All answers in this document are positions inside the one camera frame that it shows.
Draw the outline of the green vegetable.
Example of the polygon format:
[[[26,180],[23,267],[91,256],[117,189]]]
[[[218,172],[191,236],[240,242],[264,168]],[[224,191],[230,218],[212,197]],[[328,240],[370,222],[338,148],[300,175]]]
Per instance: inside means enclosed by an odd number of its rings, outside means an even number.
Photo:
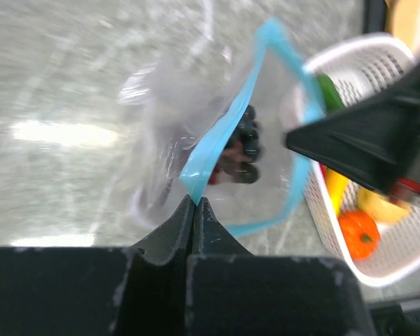
[[[324,73],[316,75],[319,87],[323,93],[327,114],[333,114],[344,108],[344,102],[332,79]]]

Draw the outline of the small orange pumpkin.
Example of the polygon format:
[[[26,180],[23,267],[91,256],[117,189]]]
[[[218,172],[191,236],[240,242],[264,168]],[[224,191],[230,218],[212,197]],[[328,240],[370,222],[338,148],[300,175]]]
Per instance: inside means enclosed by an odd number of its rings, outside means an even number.
[[[375,221],[364,211],[346,211],[338,218],[346,247],[353,260],[369,258],[381,240]]]

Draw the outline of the clear zip top bag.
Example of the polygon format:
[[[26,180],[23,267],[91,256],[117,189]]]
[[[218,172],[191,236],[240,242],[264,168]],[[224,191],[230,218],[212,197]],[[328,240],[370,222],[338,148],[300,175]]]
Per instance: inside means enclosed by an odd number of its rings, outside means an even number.
[[[221,89],[164,59],[134,73],[120,98],[141,126],[135,146],[140,163],[132,173],[138,183],[128,202],[136,224],[154,228],[183,197],[194,203],[207,198],[229,232],[240,237],[286,221],[301,203],[310,160],[284,141],[289,131],[322,119],[325,106],[282,21],[260,25]],[[208,185],[248,105],[259,124],[260,178],[235,183],[221,169],[219,183]]]

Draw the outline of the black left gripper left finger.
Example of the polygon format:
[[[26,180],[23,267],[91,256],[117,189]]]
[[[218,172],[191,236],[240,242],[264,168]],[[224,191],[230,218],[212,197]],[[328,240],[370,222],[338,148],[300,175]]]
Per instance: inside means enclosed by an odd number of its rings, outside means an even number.
[[[182,335],[194,211],[132,246],[0,247],[0,335]]]

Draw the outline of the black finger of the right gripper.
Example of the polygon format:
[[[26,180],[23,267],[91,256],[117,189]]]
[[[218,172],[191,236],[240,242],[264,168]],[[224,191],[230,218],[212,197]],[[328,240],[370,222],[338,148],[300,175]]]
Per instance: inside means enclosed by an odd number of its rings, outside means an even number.
[[[420,195],[420,63],[378,94],[289,132],[285,146],[383,195]]]

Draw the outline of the yellow banana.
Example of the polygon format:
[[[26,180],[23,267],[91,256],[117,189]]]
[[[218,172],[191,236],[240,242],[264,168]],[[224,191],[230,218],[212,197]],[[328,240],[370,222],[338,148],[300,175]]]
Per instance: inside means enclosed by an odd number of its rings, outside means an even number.
[[[336,216],[339,216],[340,214],[342,198],[348,183],[349,179],[347,177],[337,173],[332,169],[325,169],[325,185]]]

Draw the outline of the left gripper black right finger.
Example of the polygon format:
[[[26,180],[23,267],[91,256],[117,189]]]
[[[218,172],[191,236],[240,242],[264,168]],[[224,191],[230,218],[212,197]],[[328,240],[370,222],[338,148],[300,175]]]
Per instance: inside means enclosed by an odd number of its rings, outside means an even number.
[[[355,276],[339,259],[256,256],[195,210],[185,276],[187,335],[373,335]]]

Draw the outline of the yellow pear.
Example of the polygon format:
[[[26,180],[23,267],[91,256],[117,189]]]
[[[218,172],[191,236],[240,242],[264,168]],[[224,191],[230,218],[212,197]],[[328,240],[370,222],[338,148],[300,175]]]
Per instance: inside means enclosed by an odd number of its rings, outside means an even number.
[[[357,194],[357,206],[375,222],[393,225],[408,217],[412,212],[410,203],[398,200],[396,204],[387,197],[360,187]]]

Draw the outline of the white perforated plastic basket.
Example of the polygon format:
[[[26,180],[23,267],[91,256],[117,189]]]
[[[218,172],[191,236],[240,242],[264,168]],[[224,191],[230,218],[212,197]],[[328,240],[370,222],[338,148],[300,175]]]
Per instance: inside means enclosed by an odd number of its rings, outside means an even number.
[[[284,141],[310,160],[306,198],[318,233],[361,283],[393,284],[420,267],[420,59],[399,39],[374,33],[324,50],[306,68],[327,74],[345,105],[337,115],[290,131]],[[351,258],[321,165],[350,180],[345,209],[354,206],[361,186],[415,204],[397,225],[381,228],[370,258]]]

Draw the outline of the red grape bunch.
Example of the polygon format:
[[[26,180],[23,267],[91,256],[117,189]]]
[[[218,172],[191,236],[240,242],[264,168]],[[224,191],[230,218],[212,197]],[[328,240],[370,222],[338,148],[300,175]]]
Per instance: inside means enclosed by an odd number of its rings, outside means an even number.
[[[219,183],[219,174],[221,172],[221,168],[220,167],[215,167],[209,177],[209,180],[207,182],[208,185],[210,186],[214,186],[217,185]]]

